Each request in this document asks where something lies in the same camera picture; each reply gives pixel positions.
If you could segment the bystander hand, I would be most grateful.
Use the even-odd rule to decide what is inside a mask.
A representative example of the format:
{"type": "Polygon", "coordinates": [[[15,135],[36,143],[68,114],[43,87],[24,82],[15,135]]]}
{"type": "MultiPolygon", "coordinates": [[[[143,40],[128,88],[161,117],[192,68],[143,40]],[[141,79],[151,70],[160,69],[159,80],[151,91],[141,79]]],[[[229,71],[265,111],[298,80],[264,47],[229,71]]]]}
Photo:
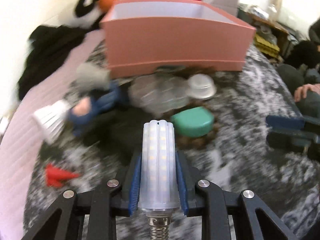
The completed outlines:
{"type": "Polygon", "coordinates": [[[319,94],[320,92],[320,84],[306,84],[298,87],[294,92],[294,100],[295,102],[300,102],[302,99],[306,99],[308,91],[312,91],[314,93],[319,94]]]}

